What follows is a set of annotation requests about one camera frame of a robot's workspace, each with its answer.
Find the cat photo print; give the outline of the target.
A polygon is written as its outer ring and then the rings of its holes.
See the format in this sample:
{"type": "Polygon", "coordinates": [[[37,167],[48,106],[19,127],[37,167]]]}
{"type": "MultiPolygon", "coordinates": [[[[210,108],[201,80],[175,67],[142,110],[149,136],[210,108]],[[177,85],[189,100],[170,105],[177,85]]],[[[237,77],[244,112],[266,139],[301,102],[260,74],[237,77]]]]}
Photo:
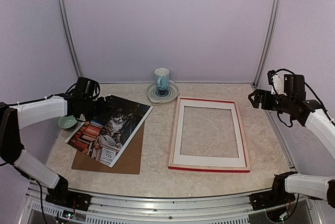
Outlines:
{"type": "Polygon", "coordinates": [[[113,167],[153,110],[122,97],[105,97],[106,109],[80,125],[64,141],[91,159],[113,167]]]}

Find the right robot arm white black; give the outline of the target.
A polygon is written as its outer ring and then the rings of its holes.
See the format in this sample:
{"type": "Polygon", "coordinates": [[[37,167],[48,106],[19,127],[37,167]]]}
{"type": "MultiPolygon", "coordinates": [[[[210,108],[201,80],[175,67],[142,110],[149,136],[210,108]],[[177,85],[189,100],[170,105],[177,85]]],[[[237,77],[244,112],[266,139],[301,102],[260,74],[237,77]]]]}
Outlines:
{"type": "MultiPolygon", "coordinates": [[[[272,89],[266,91],[255,89],[248,99],[253,108],[275,111],[278,116],[288,114],[292,127],[293,121],[311,131],[334,155],[334,119],[332,119],[321,99],[307,100],[306,89],[310,86],[303,75],[285,70],[283,78],[279,70],[267,73],[268,83],[272,89]]],[[[315,200],[326,201],[334,207],[334,177],[311,176],[298,172],[285,172],[275,175],[272,188],[262,193],[250,195],[253,210],[270,208],[296,200],[296,195],[305,195],[315,200]]]]}

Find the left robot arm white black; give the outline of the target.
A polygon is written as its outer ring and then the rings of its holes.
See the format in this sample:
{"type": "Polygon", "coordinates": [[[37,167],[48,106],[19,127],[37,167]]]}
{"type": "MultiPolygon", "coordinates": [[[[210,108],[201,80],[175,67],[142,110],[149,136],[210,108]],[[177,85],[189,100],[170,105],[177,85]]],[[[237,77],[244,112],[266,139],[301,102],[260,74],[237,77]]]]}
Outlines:
{"type": "Polygon", "coordinates": [[[8,105],[1,103],[1,158],[22,176],[48,188],[49,195],[61,205],[73,201],[68,181],[25,150],[20,131],[30,125],[63,116],[83,116],[91,120],[114,108],[110,96],[89,98],[57,94],[31,103],[8,105]]]}

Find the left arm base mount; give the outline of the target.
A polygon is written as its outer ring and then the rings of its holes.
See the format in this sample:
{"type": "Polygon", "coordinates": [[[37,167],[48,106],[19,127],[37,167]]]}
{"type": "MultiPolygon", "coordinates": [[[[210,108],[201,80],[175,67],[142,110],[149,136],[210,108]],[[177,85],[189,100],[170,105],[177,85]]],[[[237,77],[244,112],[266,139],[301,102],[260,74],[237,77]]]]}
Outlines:
{"type": "Polygon", "coordinates": [[[91,199],[92,196],[89,194],[74,191],[68,191],[66,197],[63,199],[61,199],[60,196],[56,196],[52,193],[47,193],[46,195],[46,202],[48,203],[81,211],[88,211],[91,199]]]}

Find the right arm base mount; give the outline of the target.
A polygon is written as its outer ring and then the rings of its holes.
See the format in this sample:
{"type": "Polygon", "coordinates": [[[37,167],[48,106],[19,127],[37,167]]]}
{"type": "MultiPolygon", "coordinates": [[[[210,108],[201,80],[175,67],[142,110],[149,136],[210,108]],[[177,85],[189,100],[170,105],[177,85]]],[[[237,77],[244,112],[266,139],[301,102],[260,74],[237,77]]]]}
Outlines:
{"type": "Polygon", "coordinates": [[[276,207],[284,204],[289,204],[295,201],[295,195],[285,191],[283,182],[274,180],[272,188],[269,191],[253,193],[249,196],[252,209],[262,210],[271,207],[276,207]]]}

